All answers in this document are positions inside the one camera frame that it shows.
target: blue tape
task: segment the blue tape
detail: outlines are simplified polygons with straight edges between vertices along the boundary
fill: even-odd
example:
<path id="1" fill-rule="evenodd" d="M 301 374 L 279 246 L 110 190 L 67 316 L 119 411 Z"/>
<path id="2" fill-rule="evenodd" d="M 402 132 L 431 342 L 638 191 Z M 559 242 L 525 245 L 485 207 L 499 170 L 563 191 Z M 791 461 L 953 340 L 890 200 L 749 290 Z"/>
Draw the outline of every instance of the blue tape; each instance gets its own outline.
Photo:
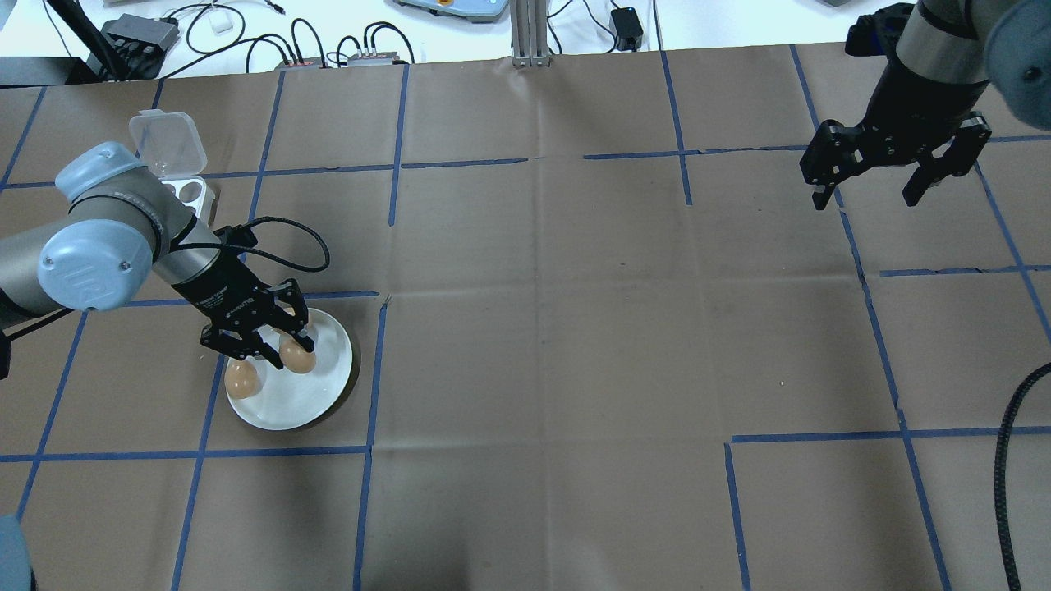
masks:
<path id="1" fill-rule="evenodd" d="M 198 450 L 194 453 L 197 461 L 193 463 L 193 477 L 190 481 L 190 493 L 186 500 L 186 513 L 183 515 L 183 529 L 179 534 L 179 550 L 176 553 L 176 568 L 171 573 L 171 591 L 178 591 L 183 577 L 183 562 L 186 559 L 186 543 L 190 537 L 190 524 L 193 521 L 193 508 L 197 506 L 197 491 L 201 485 L 201 470 L 204 468 L 205 451 L 208 447 L 208 433 L 211 431 L 211 417 L 215 411 L 215 399 L 219 394 L 219 385 L 223 380 L 224 360 L 219 355 L 215 360 L 215 373 L 211 381 L 211 392 L 208 394 L 208 407 L 204 413 L 204 425 L 201 427 L 201 440 L 198 443 Z"/>
<path id="2" fill-rule="evenodd" d="M 927 491 L 923 486 L 923 476 L 920 475 L 920 464 L 916 462 L 915 449 L 912 447 L 909 426 L 905 421 L 905 412 L 900 408 L 898 409 L 898 424 L 902 430 L 902 443 L 905 444 L 905 455 L 909 461 L 909 471 L 912 472 L 912 484 L 915 486 L 916 497 L 920 500 L 920 512 L 923 514 L 924 527 L 927 528 L 927 538 L 930 541 L 931 552 L 934 555 L 934 566 L 937 567 L 937 576 L 942 580 L 942 590 L 951 591 L 952 585 L 949 583 L 949 571 L 945 568 L 942 545 L 937 541 L 937 531 L 934 530 L 934 518 L 931 516 L 930 505 L 927 503 Z"/>
<path id="3" fill-rule="evenodd" d="M 161 93 L 164 91 L 164 79 L 161 78 L 157 81 L 157 91 L 153 93 L 153 102 L 150 103 L 149 108 L 157 108 L 157 105 L 161 104 Z"/>
<path id="4" fill-rule="evenodd" d="M 255 187 L 252 189 L 252 204 L 248 208 L 248 219 L 255 219 L 255 208 L 260 203 L 260 190 L 263 188 L 263 177 L 266 172 L 267 159 L 270 157 L 270 144 L 273 142 L 273 128 L 277 124 L 277 107 L 281 106 L 281 93 L 285 88 L 285 73 L 277 75 L 277 90 L 273 95 L 273 106 L 270 108 L 270 122 L 266 128 L 266 141 L 263 142 L 263 155 L 260 157 L 260 167 L 255 172 Z"/>
<path id="5" fill-rule="evenodd" d="M 172 300 L 132 300 L 127 304 L 124 304 L 126 308 L 152 308 L 157 306 L 186 306 L 189 302 L 183 300 L 182 298 L 176 298 Z"/>
<path id="6" fill-rule="evenodd" d="M 803 100 L 806 101 L 806 109 L 810 113 L 810 123 L 813 124 L 813 128 L 817 129 L 820 125 L 818 121 L 818 110 L 813 107 L 813 97 L 810 95 L 810 85 L 806 83 L 806 74 L 803 72 L 803 62 L 799 61 L 799 52 L 796 50 L 796 45 L 788 45 L 788 50 L 791 52 L 791 61 L 796 64 L 796 75 L 799 76 L 800 85 L 803 87 Z"/>
<path id="7" fill-rule="evenodd" d="M 1036 310 L 1036 317 L 1040 321 L 1040 326 L 1044 327 L 1044 335 L 1047 337 L 1048 342 L 1051 343 L 1051 324 L 1048 323 L 1048 317 L 1044 312 L 1044 305 L 1040 304 L 1040 298 L 1036 294 L 1036 287 L 1033 285 L 1033 280 L 1029 277 L 1026 263 L 1022 260 L 1022 253 L 1018 251 L 1018 247 L 1015 245 L 1014 239 L 1011 237 L 1011 230 L 1007 228 L 1007 222 L 1004 221 L 1004 216 L 1000 212 L 1000 206 L 996 205 L 996 198 L 992 193 L 992 187 L 989 185 L 989 180 L 986 179 L 985 174 L 982 171 L 982 165 L 977 162 L 974 163 L 974 171 L 977 172 L 978 179 L 982 180 L 982 187 L 985 189 L 986 200 L 989 201 L 989 207 L 992 208 L 992 213 L 996 218 L 996 224 L 1000 225 L 1000 231 L 1004 235 L 1007 247 L 1011 250 L 1011 257 L 1014 258 L 1014 264 L 1018 267 L 1018 274 L 1022 276 L 1022 281 L 1026 284 L 1026 290 L 1029 291 L 1029 299 L 1032 300 L 1033 308 Z"/>
<path id="8" fill-rule="evenodd" d="M 391 164 L 363 164 L 359 166 L 332 166 L 329 168 L 285 168 L 280 170 L 264 170 L 264 177 L 285 177 L 289 175 L 322 175 L 325 172 L 367 172 L 369 170 L 391 170 Z"/>
<path id="9" fill-rule="evenodd" d="M 682 156 L 683 154 L 689 154 L 691 156 L 700 155 L 700 150 L 692 149 L 688 151 L 672 149 L 665 151 L 633 151 L 626 154 L 588 154 L 584 155 L 584 160 L 630 160 L 635 158 L 665 158 L 668 156 Z"/>
<path id="10" fill-rule="evenodd" d="M 806 146 L 759 146 L 742 148 L 708 148 L 697 150 L 700 156 L 712 156 L 716 154 L 730 154 L 735 151 L 805 151 Z"/>
<path id="11" fill-rule="evenodd" d="M 69 370 L 73 369 L 73 361 L 77 356 L 77 348 L 80 347 L 80 338 L 84 334 L 84 324 L 87 323 L 87 314 L 88 312 L 81 312 L 80 322 L 77 323 L 77 332 L 73 335 L 69 353 L 66 355 L 65 366 L 62 368 L 62 376 L 59 379 L 58 388 L 55 390 L 55 400 L 51 402 L 51 409 L 47 412 L 47 422 L 44 423 L 44 431 L 40 434 L 40 443 L 37 444 L 37 453 L 33 460 L 33 467 L 29 468 L 29 476 L 25 480 L 25 488 L 22 489 L 22 498 L 18 502 L 18 511 L 15 514 L 20 522 L 22 521 L 22 515 L 25 514 L 25 506 L 29 503 L 33 484 L 37 480 L 37 470 L 40 469 L 40 460 L 44 455 L 44 448 L 47 447 L 47 439 L 50 437 L 51 428 L 55 426 L 55 417 L 59 413 L 62 394 L 65 392 L 66 382 L 69 380 Z"/>
<path id="12" fill-rule="evenodd" d="M 291 455 L 354 455 L 368 451 L 364 445 L 329 447 L 275 447 L 262 449 L 213 449 L 205 457 L 287 457 Z"/>
<path id="13" fill-rule="evenodd" d="M 0 185 L 0 186 L 3 186 L 3 188 L 5 188 L 5 189 L 36 189 L 36 188 L 43 188 L 43 187 L 54 187 L 55 186 L 55 182 L 54 181 L 42 181 L 42 182 L 39 182 L 39 183 L 11 183 L 11 184 L 7 184 L 7 185 Z"/>
<path id="14" fill-rule="evenodd" d="M 401 138 L 405 135 L 405 102 L 409 96 L 409 66 L 401 66 L 401 96 L 397 107 L 397 131 L 394 136 L 394 175 L 391 177 L 391 206 L 387 225 L 394 226 L 397 216 L 397 185 L 401 174 Z"/>
<path id="15" fill-rule="evenodd" d="M 376 414 L 379 410 L 379 378 L 384 365 L 384 340 L 387 333 L 387 306 L 379 308 L 376 329 L 376 354 L 372 367 L 372 401 L 369 407 L 369 434 L 366 439 L 365 468 L 362 471 L 362 496 L 357 507 L 357 542 L 354 547 L 354 591 L 362 589 L 362 568 L 365 566 L 365 527 L 369 515 L 369 491 L 372 487 L 372 446 L 376 441 Z"/>
<path id="16" fill-rule="evenodd" d="M 44 94 L 47 93 L 47 86 L 40 87 L 40 94 L 37 95 L 37 102 L 33 103 L 33 110 L 29 111 L 29 118 L 25 121 L 25 127 L 22 128 L 22 135 L 18 137 L 18 143 L 15 144 L 15 151 L 11 155 L 11 161 L 7 163 L 7 169 L 4 170 L 3 177 L 0 177 L 0 187 L 6 187 L 7 181 L 11 180 L 11 172 L 15 169 L 15 162 L 18 161 L 18 156 L 22 154 L 22 147 L 25 145 L 25 139 L 29 137 L 29 129 L 33 128 L 33 122 L 37 119 L 37 113 L 40 111 L 40 104 L 44 102 Z"/>
<path id="17" fill-rule="evenodd" d="M 375 291 L 322 291 L 317 293 L 304 293 L 307 300 L 336 300 L 343 298 L 375 298 L 379 293 Z"/>
<path id="18" fill-rule="evenodd" d="M 689 187 L 689 169 L 686 167 L 685 145 L 682 141 L 682 124 L 679 121 L 679 102 L 675 98 L 675 84 L 672 82 L 672 67 L 667 64 L 667 53 L 660 52 L 661 66 L 664 68 L 664 83 L 667 85 L 667 100 L 672 105 L 672 122 L 675 124 L 675 143 L 679 147 L 679 171 L 682 174 L 682 192 L 686 205 L 694 204 L 694 195 Z"/>
<path id="19" fill-rule="evenodd" d="M 751 591 L 751 577 L 748 575 L 748 554 L 744 547 L 744 526 L 741 524 L 741 502 L 737 495 L 737 475 L 734 472 L 734 453 L 729 444 L 723 444 L 726 453 L 726 486 L 729 488 L 729 511 L 734 517 L 734 537 L 737 541 L 737 562 L 741 569 L 741 588 Z"/>
<path id="20" fill-rule="evenodd" d="M 1051 136 L 1008 136 L 1006 138 L 989 138 L 991 144 L 1012 143 L 1012 142 L 1047 142 L 1051 141 Z"/>
<path id="21" fill-rule="evenodd" d="M 416 162 L 403 164 L 401 168 L 458 168 L 461 166 L 499 166 L 529 162 L 528 158 L 501 158 L 497 160 L 452 160 L 449 162 Z"/>
<path id="22" fill-rule="evenodd" d="M 202 179 L 247 179 L 249 177 L 255 177 L 259 171 L 245 171 L 245 172 L 203 172 L 201 175 Z"/>
<path id="23" fill-rule="evenodd" d="M 831 433 L 770 433 L 756 435 L 734 435 L 730 443 L 792 443 L 792 442 L 842 442 L 895 440 L 901 437 L 900 431 L 839 431 Z"/>

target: white countertop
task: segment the white countertop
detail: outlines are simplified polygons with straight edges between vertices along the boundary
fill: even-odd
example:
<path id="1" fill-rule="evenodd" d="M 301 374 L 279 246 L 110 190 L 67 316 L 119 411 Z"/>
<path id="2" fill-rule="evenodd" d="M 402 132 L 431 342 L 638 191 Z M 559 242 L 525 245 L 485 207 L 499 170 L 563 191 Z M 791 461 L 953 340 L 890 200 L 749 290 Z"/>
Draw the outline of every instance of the white countertop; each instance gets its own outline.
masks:
<path id="1" fill-rule="evenodd" d="M 132 0 L 104 7 L 102 0 L 82 0 L 84 12 L 99 27 L 124 13 L 156 18 L 187 3 L 179 0 Z M 394 0 L 279 0 L 277 3 L 287 11 L 285 16 L 272 11 L 262 0 L 224 3 L 245 15 L 246 37 L 276 33 L 291 41 L 289 25 L 292 19 L 305 18 L 317 29 L 326 52 L 333 50 L 343 36 L 354 35 L 360 39 L 366 24 L 386 20 L 405 32 L 413 43 L 417 62 L 483 60 L 510 55 L 511 17 L 508 11 L 496 22 L 472 23 L 455 17 L 435 17 L 420 8 L 400 6 Z M 552 0 L 551 12 L 563 3 L 563 0 Z M 612 8 L 609 0 L 589 0 L 589 3 L 595 16 L 606 24 Z M 643 48 L 656 49 L 651 0 L 620 0 L 618 3 L 638 11 L 647 32 Z M 683 49 L 842 41 L 859 15 L 871 14 L 890 3 L 890 0 L 852 0 L 832 6 L 825 0 L 657 0 L 657 11 L 664 48 Z M 207 50 L 232 41 L 239 28 L 239 19 L 232 14 L 231 17 L 233 29 L 220 36 L 212 33 L 207 17 L 203 18 L 193 29 L 194 45 Z M 86 57 L 84 45 L 58 17 L 55 20 L 70 52 L 75 56 Z M 609 35 L 589 18 L 583 0 L 574 0 L 551 22 L 566 54 L 601 54 L 610 48 Z M 181 21 L 182 27 L 188 24 L 188 18 Z M 309 29 L 298 26 L 297 35 L 304 56 L 316 54 L 316 42 Z M 377 45 L 379 50 L 397 50 L 406 57 L 400 39 L 392 32 L 377 37 Z M 232 48 L 203 61 L 181 76 L 244 72 L 247 50 L 247 44 Z M 0 56 L 62 55 L 65 50 L 44 14 L 43 0 L 18 0 L 0 30 Z M 199 57 L 180 39 L 168 55 L 162 74 Z M 252 70 L 271 69 L 277 61 L 275 50 L 261 43 L 253 52 Z"/>

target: brown egg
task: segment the brown egg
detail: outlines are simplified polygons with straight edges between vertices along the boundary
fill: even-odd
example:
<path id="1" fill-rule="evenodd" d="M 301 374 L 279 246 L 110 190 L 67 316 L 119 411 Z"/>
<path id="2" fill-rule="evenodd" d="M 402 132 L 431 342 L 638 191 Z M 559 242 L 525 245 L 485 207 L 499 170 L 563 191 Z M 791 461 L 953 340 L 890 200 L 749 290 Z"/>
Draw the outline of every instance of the brown egg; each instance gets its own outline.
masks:
<path id="1" fill-rule="evenodd" d="M 254 396 L 263 387 L 260 374 L 255 367 L 247 361 L 233 361 L 226 368 L 226 375 L 223 378 L 226 391 L 231 399 L 247 399 Z"/>
<path id="2" fill-rule="evenodd" d="M 308 353 L 291 337 L 285 337 L 281 340 L 281 361 L 295 373 L 307 373 L 317 365 L 317 355 Z"/>

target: black cable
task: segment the black cable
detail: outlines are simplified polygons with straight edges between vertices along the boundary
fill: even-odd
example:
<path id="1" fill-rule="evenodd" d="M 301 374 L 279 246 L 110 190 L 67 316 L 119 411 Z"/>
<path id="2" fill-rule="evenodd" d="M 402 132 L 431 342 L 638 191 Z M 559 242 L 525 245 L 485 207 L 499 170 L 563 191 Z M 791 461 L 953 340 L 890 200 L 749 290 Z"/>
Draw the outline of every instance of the black cable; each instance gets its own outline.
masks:
<path id="1" fill-rule="evenodd" d="M 55 33 L 59 34 L 59 41 L 62 42 L 62 48 L 66 50 L 66 55 L 70 58 L 73 54 L 69 53 L 69 46 L 65 44 L 65 37 L 62 37 L 62 32 L 59 30 L 59 25 L 55 24 L 55 19 L 51 18 L 51 12 L 47 9 L 47 0 L 40 0 L 40 3 L 44 5 L 44 14 L 47 15 L 47 20 L 51 21 L 51 26 L 55 28 Z"/>
<path id="2" fill-rule="evenodd" d="M 41 328 L 43 328 L 43 327 L 47 326 L 48 324 L 50 324 L 50 323 L 53 323 L 53 322 L 55 322 L 55 321 L 57 321 L 57 320 L 65 317 L 66 314 L 68 314 L 71 311 L 73 310 L 69 309 L 69 308 L 62 308 L 61 310 L 53 313 L 49 317 L 44 318 L 43 320 L 39 320 L 39 321 L 35 322 L 34 324 L 30 324 L 29 326 L 26 326 L 25 328 L 23 328 L 21 330 L 12 332 L 11 335 L 7 337 L 7 340 L 8 341 L 14 341 L 14 340 L 19 339 L 21 337 L 25 337 L 26 334 L 28 334 L 30 332 L 34 332 L 36 330 L 40 330 Z"/>
<path id="3" fill-rule="evenodd" d="M 203 62 L 204 60 L 206 60 L 206 59 L 208 59 L 208 58 L 210 58 L 212 56 L 218 56 L 219 54 L 222 54 L 223 52 L 226 52 L 228 49 L 232 49 L 233 47 L 236 47 L 238 45 L 244 45 L 245 43 L 251 43 L 252 41 L 255 41 L 256 39 L 261 39 L 261 38 L 260 37 L 250 37 L 248 39 L 242 39 L 241 41 L 238 41 L 236 43 L 232 43 L 232 44 L 227 45 L 226 47 L 223 47 L 221 49 L 215 49 L 214 52 L 210 52 L 208 54 L 205 54 L 204 56 L 201 56 L 200 58 L 191 61 L 190 63 L 188 63 L 188 64 L 186 64 L 186 65 L 184 65 L 184 66 L 182 66 L 182 67 L 180 67 L 178 69 L 173 69 L 173 70 L 169 72 L 168 74 L 165 74 L 164 76 L 160 77 L 158 80 L 167 80 L 168 78 L 171 78 L 172 76 L 176 76 L 177 74 L 182 74 L 183 72 L 186 72 L 187 69 L 195 66 L 197 64 Z M 262 40 L 266 41 L 267 43 L 271 43 L 274 47 L 277 47 L 279 50 L 281 49 L 281 45 L 274 43 L 273 41 L 270 41 L 269 39 L 265 39 L 265 38 L 262 39 Z"/>
<path id="4" fill-rule="evenodd" d="M 346 43 L 348 40 L 354 42 L 354 46 L 357 47 L 358 55 L 360 55 L 360 53 L 362 53 L 362 44 L 357 42 L 357 39 L 353 35 L 348 35 L 348 36 L 344 37 L 343 39 L 339 40 L 339 43 L 337 43 L 336 46 L 335 46 L 335 53 L 336 53 L 335 66 L 336 67 L 342 67 L 341 64 L 339 64 L 339 59 L 338 58 L 339 58 L 339 54 L 343 53 L 343 44 Z M 347 57 L 347 63 L 350 63 L 350 57 Z"/>
<path id="5" fill-rule="evenodd" d="M 372 38 L 370 39 L 370 41 L 372 42 L 372 48 L 373 49 L 376 48 L 376 34 L 385 28 L 389 28 L 394 33 L 397 33 L 398 37 L 401 38 L 401 41 L 405 41 L 405 46 L 408 47 L 409 49 L 409 61 L 412 63 L 416 63 L 416 55 L 412 50 L 412 43 L 409 43 L 409 38 L 406 37 L 404 33 L 401 33 L 400 28 L 394 26 L 393 24 L 382 24 L 376 28 L 372 29 Z"/>
<path id="6" fill-rule="evenodd" d="M 183 33 L 183 37 L 186 39 L 186 46 L 189 47 L 189 49 L 191 52 L 193 52 L 194 54 L 204 56 L 204 55 L 210 54 L 212 52 L 218 52 L 218 50 L 223 49 L 225 47 L 230 47 L 230 46 L 234 45 L 235 43 L 238 43 L 239 41 L 241 41 L 242 39 L 244 39 L 244 37 L 245 37 L 245 29 L 247 28 L 247 21 L 245 20 L 244 13 L 242 13 L 241 11 L 234 8 L 233 6 L 227 6 L 226 4 L 213 4 L 213 3 L 207 3 L 207 4 L 204 4 L 204 3 L 186 4 L 185 6 L 180 6 L 180 7 L 176 8 L 176 9 L 171 11 L 170 13 L 168 13 L 167 17 L 171 18 L 171 17 L 174 17 L 176 15 L 178 15 L 179 13 L 183 13 L 183 12 L 186 12 L 186 11 L 191 11 L 193 8 L 200 8 L 200 9 L 198 11 L 198 14 L 193 15 L 193 18 L 190 20 L 190 24 L 186 27 L 186 30 Z M 205 52 L 205 50 L 202 50 L 202 49 L 198 49 L 197 47 L 193 46 L 193 43 L 190 41 L 190 37 L 191 37 L 190 34 L 192 33 L 193 27 L 197 26 L 198 21 L 201 20 L 201 17 L 205 16 L 206 14 L 208 14 L 208 12 L 211 11 L 212 8 L 219 8 L 219 9 L 223 9 L 223 11 L 230 11 L 233 14 L 238 15 L 238 17 L 241 19 L 241 30 L 238 32 L 238 36 L 236 36 L 236 38 L 233 39 L 233 41 L 227 43 L 223 47 L 218 47 L 215 49 L 210 49 L 210 50 Z"/>
<path id="7" fill-rule="evenodd" d="M 588 3 L 588 0 L 583 0 L 583 3 L 584 3 L 584 7 L 588 8 L 588 16 L 590 16 L 592 18 L 592 20 L 595 21 L 595 24 L 597 24 L 599 28 L 601 28 L 602 30 L 604 30 L 610 37 L 613 37 L 613 42 L 616 44 L 617 43 L 617 36 L 614 35 L 612 30 L 610 30 L 609 28 L 606 28 L 604 24 L 598 22 L 598 19 L 596 19 L 595 15 L 591 12 L 591 4 Z"/>
<path id="8" fill-rule="evenodd" d="M 303 23 L 307 25 L 310 33 L 314 34 L 314 40 L 317 41 L 317 59 L 322 60 L 322 67 L 325 67 L 325 46 L 322 45 L 322 38 L 317 35 L 317 29 L 314 25 L 307 22 L 307 19 L 292 19 L 292 46 L 295 47 L 295 55 L 300 58 L 300 63 L 303 63 L 303 53 L 300 50 L 300 43 L 295 40 L 295 25 Z"/>
<path id="9" fill-rule="evenodd" d="M 336 67 L 343 67 L 350 63 L 350 56 L 344 54 L 343 52 L 329 52 L 325 54 L 325 59 L 335 64 Z"/>
<path id="10" fill-rule="evenodd" d="M 248 246 L 241 246 L 241 245 L 238 245 L 238 244 L 210 244 L 210 243 L 207 243 L 207 242 L 191 242 L 191 243 L 188 243 L 188 244 L 180 244 L 179 246 L 173 247 L 171 249 L 171 252 L 176 252 L 176 251 L 179 251 L 179 250 L 189 250 L 191 248 L 210 248 L 210 249 L 214 249 L 214 250 L 230 250 L 230 251 L 233 251 L 233 252 L 247 252 L 249 254 L 256 254 L 259 257 L 263 257 L 264 259 L 269 259 L 269 260 L 271 260 L 271 261 L 273 261 L 273 262 L 275 262 L 275 263 L 277 263 L 280 265 L 284 265 L 284 266 L 286 266 L 286 267 L 288 267 L 290 269 L 294 269 L 294 270 L 303 271 L 303 272 L 308 272 L 308 273 L 321 272 L 321 271 L 324 271 L 325 269 L 328 268 L 329 263 L 332 262 L 332 258 L 331 258 L 331 254 L 329 253 L 328 245 L 325 244 L 325 240 L 321 237 L 320 233 L 317 233 L 316 231 L 314 231 L 313 229 L 311 229 L 306 224 L 302 224 L 300 222 L 296 222 L 295 220 L 289 220 L 287 218 L 276 218 L 274 216 L 264 216 L 262 218 L 256 218 L 256 219 L 252 220 L 251 222 L 248 222 L 247 224 L 244 224 L 244 225 L 240 226 L 239 229 L 247 230 L 249 228 L 253 228 L 253 227 L 255 227 L 257 225 L 265 224 L 265 223 L 268 223 L 268 222 L 275 222 L 275 223 L 280 223 L 280 224 L 286 224 L 286 225 L 289 225 L 289 226 L 293 226 L 293 227 L 300 228 L 301 230 L 309 233 L 311 237 L 313 237 L 314 240 L 317 241 L 317 244 L 322 247 L 322 253 L 325 256 L 325 262 L 322 263 L 321 265 L 317 265 L 317 266 L 314 266 L 314 267 L 308 267 L 306 265 L 301 265 L 298 263 L 293 263 L 293 262 L 288 261 L 286 259 L 282 259 L 281 257 L 277 257 L 276 254 L 272 254 L 270 252 L 265 251 L 265 250 L 260 250 L 257 248 L 251 248 L 251 247 L 248 247 Z"/>
<path id="11" fill-rule="evenodd" d="M 664 36 L 660 33 L 660 15 L 657 14 L 657 0 L 653 0 L 654 25 L 657 27 L 657 48 L 664 50 Z"/>
<path id="12" fill-rule="evenodd" d="M 279 39 L 281 39 L 279 35 L 275 35 L 273 33 L 260 35 L 259 37 L 253 39 L 252 44 L 248 46 L 248 55 L 245 56 L 245 74 L 251 74 L 252 72 L 251 70 L 252 49 L 255 48 L 255 44 L 259 43 L 260 41 L 269 41 L 269 39 L 266 39 L 267 37 L 277 37 Z M 284 50 L 282 50 L 280 45 L 275 46 L 277 47 L 277 52 L 281 54 L 281 63 L 288 65 L 288 56 L 285 54 Z"/>
<path id="13" fill-rule="evenodd" d="M 561 55 L 562 54 L 562 42 L 558 39 L 558 34 L 555 33 L 555 27 L 551 26 L 551 21 L 550 20 L 548 21 L 548 30 L 551 32 L 552 39 L 554 39 L 555 40 L 555 44 L 558 45 L 558 54 Z"/>
<path id="14" fill-rule="evenodd" d="M 1011 402 L 1004 412 L 1004 421 L 996 433 L 996 461 L 992 470 L 993 507 L 996 512 L 996 532 L 1000 534 L 1000 554 L 1004 559 L 1004 574 L 1007 576 L 1007 588 L 1010 591 L 1022 591 L 1018 580 L 1018 567 L 1014 563 L 1014 549 L 1011 546 L 1011 528 L 1007 521 L 1007 446 L 1011 442 L 1011 431 L 1014 429 L 1014 417 L 1018 414 L 1023 399 L 1029 390 L 1051 373 L 1051 363 L 1037 368 L 1018 385 L 1011 396 Z"/>
<path id="15" fill-rule="evenodd" d="M 551 18 L 557 17 L 558 15 L 560 15 L 562 13 L 562 11 L 564 11 L 565 8 L 569 8 L 570 4 L 572 4 L 572 3 L 573 3 L 573 0 L 568 0 L 564 4 L 562 4 L 561 8 L 559 8 L 559 9 L 555 11 L 554 13 L 548 15 L 548 18 L 551 19 Z"/>

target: power adapter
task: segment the power adapter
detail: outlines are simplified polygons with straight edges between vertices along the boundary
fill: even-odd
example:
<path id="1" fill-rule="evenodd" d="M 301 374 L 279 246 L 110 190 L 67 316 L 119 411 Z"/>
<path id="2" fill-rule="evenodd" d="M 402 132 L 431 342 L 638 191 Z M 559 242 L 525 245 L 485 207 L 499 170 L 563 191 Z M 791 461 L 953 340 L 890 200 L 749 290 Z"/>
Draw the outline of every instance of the power adapter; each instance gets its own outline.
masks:
<path id="1" fill-rule="evenodd" d="M 626 6 L 610 12 L 610 28 L 617 35 L 618 52 L 637 52 L 642 45 L 642 23 L 635 8 Z"/>

